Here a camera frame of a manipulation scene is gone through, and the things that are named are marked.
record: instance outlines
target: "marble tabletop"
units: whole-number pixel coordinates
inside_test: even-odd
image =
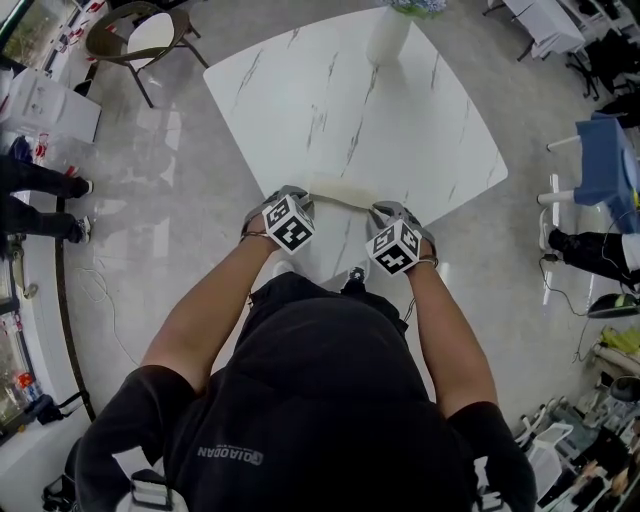
[[[447,63],[412,24],[396,64],[367,40],[382,8],[279,35],[210,67],[213,95],[260,189],[313,173],[405,204],[429,224],[507,177],[491,134]],[[317,232],[296,254],[322,283],[363,261],[366,213],[316,201]]]

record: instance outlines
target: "gray glove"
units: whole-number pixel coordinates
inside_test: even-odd
[[[240,236],[244,235],[247,232],[249,223],[256,215],[261,214],[267,206],[276,204],[286,195],[290,195],[293,200],[298,203],[298,205],[300,205],[300,208],[302,208],[307,213],[307,215],[309,215],[309,217],[313,218],[313,201],[310,199],[309,193],[299,187],[294,187],[293,185],[285,185],[280,190],[276,190],[261,204],[247,213],[244,218],[244,223],[242,224],[242,231],[240,232]]]
[[[402,219],[411,229],[420,233],[422,238],[431,244],[433,255],[437,256],[436,240],[433,235],[420,225],[418,219],[408,208],[397,201],[379,201],[371,205],[369,218],[367,219],[367,235],[369,239],[372,239],[398,219]]]

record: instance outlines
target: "bottle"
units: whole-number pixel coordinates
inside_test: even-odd
[[[18,387],[22,390],[22,393],[29,402],[35,402],[40,395],[42,395],[42,390],[40,389],[38,381],[35,380],[30,373],[22,373],[18,375],[16,380],[18,382]]]

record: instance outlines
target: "sneaker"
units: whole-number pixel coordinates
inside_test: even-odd
[[[366,260],[361,265],[351,267],[349,269],[349,272],[347,273],[347,283],[349,281],[356,281],[358,283],[364,284],[369,277],[369,267],[369,260]]]
[[[281,276],[282,274],[286,274],[287,272],[295,272],[296,268],[293,266],[289,260],[280,260],[273,266],[273,273],[271,277],[276,278]]]
[[[540,234],[538,235],[538,245],[540,246],[540,250],[543,252],[551,252],[551,246],[549,245],[549,233],[551,232],[551,224],[546,218],[548,210],[548,208],[542,210],[542,212],[540,213],[540,220],[538,221],[538,225],[540,227]]]
[[[76,225],[82,231],[82,238],[80,238],[79,242],[83,244],[88,244],[91,239],[91,223],[89,222],[89,217],[84,217],[80,220],[76,221]]]
[[[70,165],[69,168],[67,169],[67,172],[65,173],[65,176],[67,178],[81,178],[82,176],[78,176],[79,173],[80,173],[80,167]],[[84,180],[84,181],[86,181],[87,184],[89,185],[89,190],[84,194],[85,196],[88,196],[89,194],[91,194],[91,192],[93,192],[93,181],[91,180]]]

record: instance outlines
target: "glossy tile floor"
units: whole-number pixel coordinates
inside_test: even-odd
[[[196,41],[209,64],[267,38],[324,18],[373,6],[359,0],[210,0],[190,3]],[[509,169],[507,180],[439,219],[442,272],[469,318],[493,369],[503,411],[518,417],[552,396],[574,395],[585,369],[571,364],[585,320],[563,297],[545,292],[538,259],[538,192],[556,173],[564,185],[579,178],[579,148],[548,153],[544,144],[574,134],[573,122],[594,107],[557,56],[516,62],[527,36],[508,13],[484,18],[482,5],[450,0],[436,20],[420,23],[466,88]],[[126,69],[104,65],[105,89],[96,142],[74,158],[95,181],[92,196],[68,210],[95,219],[88,246],[65,251],[71,325],[80,366],[100,411],[135,367],[171,307],[237,243],[245,213],[261,201],[251,172],[202,79],[193,55],[175,50],[142,73],[157,108],[147,107]],[[563,207],[562,226],[573,232],[584,217]],[[89,275],[98,270],[115,304],[114,337],[108,300]],[[553,285],[584,311],[613,283],[551,267]],[[266,279],[265,269],[261,281]],[[402,311],[408,284],[375,278],[370,289]],[[591,321],[583,353],[603,327]],[[415,316],[409,342],[421,362]],[[224,363],[233,340],[217,366]]]

